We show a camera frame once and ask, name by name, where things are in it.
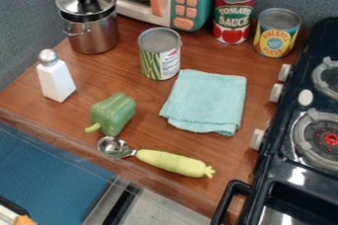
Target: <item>stove knob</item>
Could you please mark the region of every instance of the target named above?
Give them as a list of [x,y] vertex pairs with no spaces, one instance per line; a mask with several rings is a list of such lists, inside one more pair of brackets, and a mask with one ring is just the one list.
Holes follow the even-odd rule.
[[310,90],[304,89],[298,95],[298,103],[303,106],[307,107],[313,101],[313,94]]
[[270,99],[269,99],[270,102],[273,102],[273,103],[278,102],[278,100],[281,97],[283,87],[284,85],[278,84],[278,83],[274,85],[273,89],[271,90],[271,94],[270,94]]
[[278,80],[282,82],[286,82],[290,75],[292,66],[288,63],[282,65],[280,70],[280,75],[278,76]]
[[256,128],[251,137],[250,147],[254,150],[259,151],[261,144],[263,142],[265,131],[259,128]]

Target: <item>white salt shaker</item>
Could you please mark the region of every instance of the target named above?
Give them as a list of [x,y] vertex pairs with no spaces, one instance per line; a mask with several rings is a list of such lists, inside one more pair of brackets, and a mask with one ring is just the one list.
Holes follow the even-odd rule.
[[52,49],[41,51],[39,61],[37,71],[42,93],[62,103],[76,90],[66,63],[58,59],[56,52]]

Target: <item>pot handle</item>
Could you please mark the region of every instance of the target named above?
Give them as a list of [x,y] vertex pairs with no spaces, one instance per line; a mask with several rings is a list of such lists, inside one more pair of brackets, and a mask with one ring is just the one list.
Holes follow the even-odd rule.
[[90,25],[89,24],[85,24],[85,28],[82,32],[80,33],[72,33],[72,23],[69,23],[65,26],[65,29],[62,30],[66,35],[68,35],[69,37],[74,37],[74,36],[81,36],[84,35],[85,33],[90,32]]

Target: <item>wooden countertop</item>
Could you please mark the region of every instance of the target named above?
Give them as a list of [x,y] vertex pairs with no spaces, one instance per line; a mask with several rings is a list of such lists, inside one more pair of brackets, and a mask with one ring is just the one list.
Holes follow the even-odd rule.
[[[244,116],[233,137],[216,133],[196,134],[176,129],[158,115],[176,78],[153,81],[141,74],[137,37],[154,27],[119,17],[120,42],[99,55],[74,52],[67,39],[55,49],[66,61],[77,91],[60,104],[42,95],[35,66],[0,93],[0,118],[52,145],[96,163],[147,188],[211,216],[227,183],[252,181],[258,154],[249,143],[255,128],[265,129],[276,105],[269,95],[283,63],[293,63],[301,49],[303,35],[294,53],[285,58],[261,57],[252,39],[239,45],[223,45],[209,28],[196,33],[180,32],[183,41],[182,68],[212,73],[243,75],[248,79]],[[120,138],[135,149],[168,151],[200,159],[216,169],[212,180],[191,179],[148,166],[135,158],[113,161],[96,151],[99,133],[84,133],[90,124],[90,107],[111,94],[123,91],[136,99],[137,111]]]

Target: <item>spoon handle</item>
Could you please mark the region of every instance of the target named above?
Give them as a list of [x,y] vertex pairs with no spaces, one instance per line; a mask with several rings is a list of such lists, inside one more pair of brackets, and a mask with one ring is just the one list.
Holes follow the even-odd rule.
[[180,155],[156,150],[138,150],[136,157],[149,165],[161,168],[165,171],[200,178],[206,175],[212,178],[215,170],[204,162]]

